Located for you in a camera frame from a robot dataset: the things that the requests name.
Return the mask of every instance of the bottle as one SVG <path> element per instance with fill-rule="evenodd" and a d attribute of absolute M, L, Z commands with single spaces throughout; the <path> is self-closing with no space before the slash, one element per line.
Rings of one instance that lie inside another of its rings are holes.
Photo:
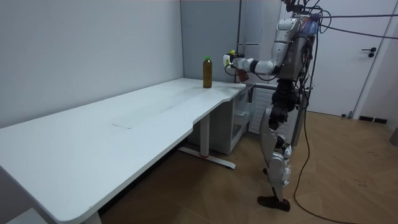
<path fill-rule="evenodd" d="M 210 60 L 210 56 L 206 55 L 205 61 L 203 62 L 203 87 L 211 88 L 211 79 L 213 78 L 213 62 Z"/>

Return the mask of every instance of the desk leg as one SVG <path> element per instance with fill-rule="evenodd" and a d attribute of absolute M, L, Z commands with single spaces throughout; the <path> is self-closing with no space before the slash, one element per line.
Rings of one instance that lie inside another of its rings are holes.
<path fill-rule="evenodd" d="M 86 219 L 82 224 L 102 224 L 98 212 Z"/>
<path fill-rule="evenodd" d="M 195 150 L 181 147 L 179 150 L 182 152 L 189 153 L 191 155 L 201 157 L 211 162 L 221 164 L 227 168 L 235 169 L 236 165 L 232 162 L 228 162 L 213 156 L 209 156 L 209 132 L 210 132 L 210 114 L 207 114 L 204 118 L 200 120 L 200 152 Z"/>

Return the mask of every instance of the cabinet drawer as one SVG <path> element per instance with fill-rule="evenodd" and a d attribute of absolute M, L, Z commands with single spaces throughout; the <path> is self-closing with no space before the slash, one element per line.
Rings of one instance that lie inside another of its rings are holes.
<path fill-rule="evenodd" d="M 234 124 L 241 126 L 247 125 L 253 116 L 254 104 L 240 102 L 239 105 L 235 107 L 234 110 Z"/>

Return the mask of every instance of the wooden floor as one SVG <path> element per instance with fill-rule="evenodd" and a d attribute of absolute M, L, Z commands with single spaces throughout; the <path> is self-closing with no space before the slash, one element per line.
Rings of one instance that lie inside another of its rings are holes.
<path fill-rule="evenodd" d="M 398 223 L 398 147 L 389 144 L 387 126 L 308 113 L 307 130 L 312 156 L 300 182 L 299 202 L 313 213 L 345 222 Z M 262 173 L 255 135 L 245 135 L 232 155 L 217 156 L 234 162 L 236 169 L 176 152 L 108 210 L 103 223 L 331 223 L 305 213 L 292 199 L 307 157 L 303 132 L 284 190 L 290 212 L 256 202 L 272 190 Z"/>

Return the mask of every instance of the desk foot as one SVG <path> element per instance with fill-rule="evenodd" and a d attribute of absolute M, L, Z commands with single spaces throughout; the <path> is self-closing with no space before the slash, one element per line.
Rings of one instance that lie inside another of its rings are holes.
<path fill-rule="evenodd" d="M 98 212 L 86 219 L 82 224 L 102 224 Z"/>
<path fill-rule="evenodd" d="M 202 157 L 200 155 L 200 153 L 198 151 L 195 151 L 195 150 L 192 150 L 192 149 L 189 149 L 189 148 L 186 148 L 186 147 L 181 147 L 179 149 L 179 151 L 189 153 L 191 155 L 200 157 L 202 159 L 206 159 L 206 160 L 211 161 L 211 162 L 215 162 L 215 163 L 223 165 L 223 166 L 225 166 L 225 167 L 227 167 L 229 169 L 235 169 L 235 167 L 236 167 L 236 165 L 233 164 L 232 162 L 228 162 L 228 161 L 225 161 L 225 160 L 213 157 L 213 156 L 208 156 L 207 158 L 204 158 L 204 157 Z"/>

